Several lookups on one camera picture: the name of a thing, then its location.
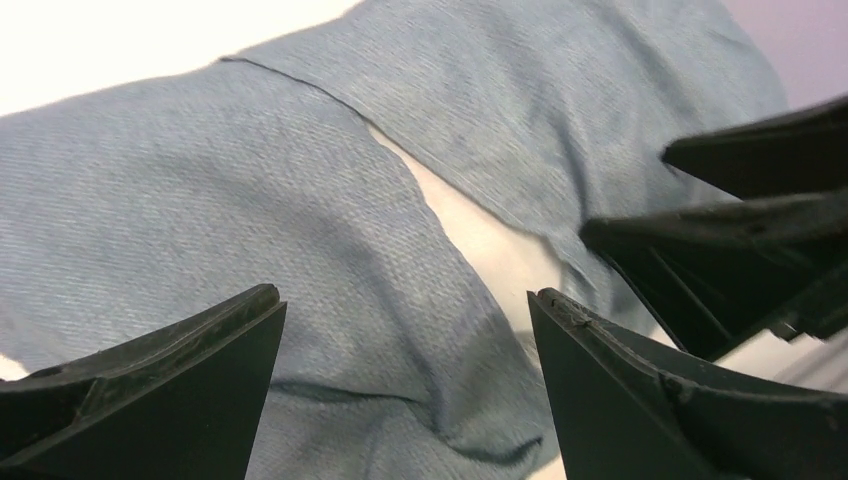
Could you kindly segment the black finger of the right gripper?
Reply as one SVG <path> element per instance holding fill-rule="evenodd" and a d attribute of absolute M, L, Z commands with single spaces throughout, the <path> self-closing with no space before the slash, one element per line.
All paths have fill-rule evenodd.
<path fill-rule="evenodd" d="M 595 218 L 580 237 L 680 349 L 705 360 L 765 329 L 826 339 L 847 324 L 843 192 Z"/>
<path fill-rule="evenodd" d="M 845 188 L 847 98 L 678 139 L 662 161 L 740 199 Z"/>

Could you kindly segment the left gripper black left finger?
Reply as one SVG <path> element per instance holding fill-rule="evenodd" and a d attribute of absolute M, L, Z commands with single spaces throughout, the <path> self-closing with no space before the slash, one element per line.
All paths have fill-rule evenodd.
<path fill-rule="evenodd" d="M 285 322 L 270 284 L 1 385 L 5 479 L 241 479 Z"/>

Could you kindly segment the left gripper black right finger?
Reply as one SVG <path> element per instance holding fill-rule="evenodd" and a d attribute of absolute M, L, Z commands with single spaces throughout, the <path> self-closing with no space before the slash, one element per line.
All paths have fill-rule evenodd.
<path fill-rule="evenodd" d="M 843 479 L 847 398 L 714 365 L 560 292 L 527 302 L 570 479 Z"/>

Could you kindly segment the white pillow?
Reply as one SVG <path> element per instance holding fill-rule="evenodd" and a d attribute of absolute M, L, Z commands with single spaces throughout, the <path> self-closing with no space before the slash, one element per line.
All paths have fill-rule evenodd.
<path fill-rule="evenodd" d="M 489 289 L 512 329 L 531 331 L 526 293 L 560 286 L 563 273 L 562 263 L 543 239 L 507 226 L 422 165 L 376 126 L 370 124 L 368 129 L 414 175 L 445 234 Z"/>

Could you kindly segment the patchwork green beige pillowcase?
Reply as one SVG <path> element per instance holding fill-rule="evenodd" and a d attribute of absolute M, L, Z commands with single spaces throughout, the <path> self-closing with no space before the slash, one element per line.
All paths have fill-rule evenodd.
<path fill-rule="evenodd" d="M 717 198 L 672 140 L 776 114 L 718 1 L 365 1 L 225 57 L 1 120 L 1 349 L 27 369 L 258 283 L 288 302 L 248 477 L 528 479 L 559 453 L 495 280 L 642 334 L 578 238 Z"/>

